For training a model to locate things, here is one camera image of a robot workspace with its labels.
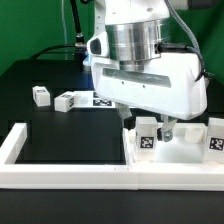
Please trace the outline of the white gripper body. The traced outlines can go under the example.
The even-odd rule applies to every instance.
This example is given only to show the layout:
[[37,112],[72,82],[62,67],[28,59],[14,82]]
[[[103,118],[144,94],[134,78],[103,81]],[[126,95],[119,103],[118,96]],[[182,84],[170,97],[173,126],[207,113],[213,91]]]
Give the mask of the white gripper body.
[[101,35],[91,39],[87,49],[94,89],[104,99],[182,120],[207,108],[203,59],[188,45],[160,43],[157,57],[145,61],[142,72],[123,70],[110,59]]

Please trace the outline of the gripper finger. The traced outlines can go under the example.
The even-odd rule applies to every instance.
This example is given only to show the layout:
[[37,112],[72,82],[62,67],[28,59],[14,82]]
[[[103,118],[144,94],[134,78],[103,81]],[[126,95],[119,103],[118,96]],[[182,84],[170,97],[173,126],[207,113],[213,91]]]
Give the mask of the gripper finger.
[[115,107],[121,119],[122,127],[130,130],[132,128],[132,113],[127,105],[116,103]]
[[173,128],[178,119],[168,115],[162,115],[162,126],[157,129],[157,139],[163,142],[169,142],[173,138]]

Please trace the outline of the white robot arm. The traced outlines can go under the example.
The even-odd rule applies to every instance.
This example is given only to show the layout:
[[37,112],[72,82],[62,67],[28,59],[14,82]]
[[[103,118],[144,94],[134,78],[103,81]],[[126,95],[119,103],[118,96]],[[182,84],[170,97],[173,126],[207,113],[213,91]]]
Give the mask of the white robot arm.
[[96,93],[118,104],[158,113],[158,138],[172,139],[177,120],[207,107],[198,42],[176,13],[210,8],[220,0],[95,0],[95,33],[88,41]]

